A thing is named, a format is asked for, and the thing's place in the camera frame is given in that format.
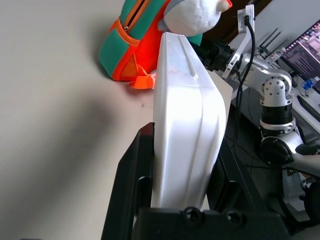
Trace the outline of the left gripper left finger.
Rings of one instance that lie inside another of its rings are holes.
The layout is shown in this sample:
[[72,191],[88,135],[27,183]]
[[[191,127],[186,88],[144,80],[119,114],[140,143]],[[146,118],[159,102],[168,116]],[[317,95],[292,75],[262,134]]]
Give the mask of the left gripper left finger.
[[140,208],[151,205],[154,176],[154,123],[138,130],[118,163],[101,235],[102,240],[130,240]]

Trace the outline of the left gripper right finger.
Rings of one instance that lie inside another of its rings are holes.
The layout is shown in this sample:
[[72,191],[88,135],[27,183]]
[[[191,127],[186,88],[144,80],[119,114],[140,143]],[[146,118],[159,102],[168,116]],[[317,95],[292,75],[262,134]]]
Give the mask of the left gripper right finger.
[[208,213],[228,210],[259,215],[275,214],[264,203],[249,171],[222,140],[207,187]]

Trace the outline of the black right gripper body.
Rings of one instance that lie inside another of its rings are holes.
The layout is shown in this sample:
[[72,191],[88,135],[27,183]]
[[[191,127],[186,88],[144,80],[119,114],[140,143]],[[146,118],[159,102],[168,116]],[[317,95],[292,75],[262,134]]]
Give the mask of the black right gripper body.
[[207,70],[224,72],[233,56],[234,50],[225,40],[203,38],[200,47],[204,49],[200,59]]

